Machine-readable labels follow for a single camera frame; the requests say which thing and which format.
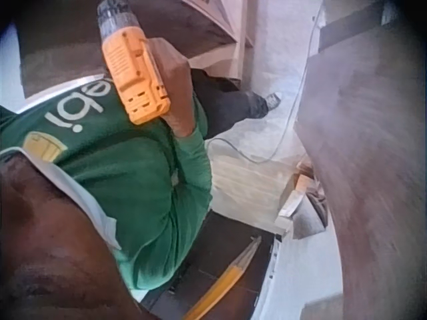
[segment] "power cord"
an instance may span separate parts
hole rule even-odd
[[[237,153],[239,153],[244,159],[248,160],[249,162],[255,163],[256,165],[261,165],[261,164],[270,162],[276,156],[277,152],[279,151],[280,145],[282,144],[282,142],[283,142],[283,140],[284,140],[284,138],[286,136],[286,131],[288,130],[288,125],[289,125],[290,119],[292,117],[292,113],[294,112],[294,109],[295,109],[295,106],[296,106],[296,101],[298,100],[298,97],[300,96],[302,85],[304,83],[304,79],[306,78],[308,58],[310,57],[310,51],[311,51],[311,48],[312,48],[314,30],[318,26],[318,20],[319,20],[320,12],[322,11],[322,7],[323,7],[323,2],[320,4],[318,14],[316,15],[316,18],[314,20],[314,25],[313,25],[312,33],[310,35],[310,42],[308,43],[308,52],[307,52],[307,58],[306,58],[306,65],[304,66],[304,72],[302,73],[302,78],[301,78],[300,86],[299,86],[298,92],[297,92],[297,94],[295,96],[295,100],[292,103],[291,111],[290,111],[288,120],[286,121],[285,129],[283,130],[282,136],[280,137],[278,145],[277,145],[276,149],[274,150],[274,152],[272,153],[272,155],[270,157],[268,157],[267,159],[262,160],[262,161],[256,161],[256,160],[250,159],[247,155],[245,155],[243,152],[241,152],[236,146],[234,146],[231,142],[229,142],[227,139],[224,139],[224,138],[213,138],[213,139],[209,140],[209,142],[207,142],[207,145],[206,145],[206,149],[208,151],[209,151],[209,146],[211,145],[212,141],[218,140],[218,141],[222,141],[222,142],[228,144],[234,151],[236,151]]]

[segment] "man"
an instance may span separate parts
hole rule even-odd
[[[1,109],[8,316],[141,317],[128,290],[170,279],[207,213],[203,136],[280,103],[278,94],[221,92],[202,71],[193,71],[194,94],[186,59],[163,39],[150,46],[171,99],[163,119],[133,125],[109,79],[20,115]]]

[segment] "green shirt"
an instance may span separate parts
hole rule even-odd
[[[128,288],[153,289],[183,261],[211,201],[207,123],[193,104],[197,128],[176,139],[161,119],[132,124],[103,79],[19,115],[1,108],[0,149],[23,147],[90,192],[117,219],[113,254]]]

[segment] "sneaker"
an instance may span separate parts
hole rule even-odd
[[[281,92],[270,93],[266,97],[266,102],[267,102],[268,111],[274,110],[282,102],[282,93]]]

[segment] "cordless drill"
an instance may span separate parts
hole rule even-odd
[[[169,97],[129,3],[104,0],[97,15],[103,56],[130,121],[140,125],[167,113]]]

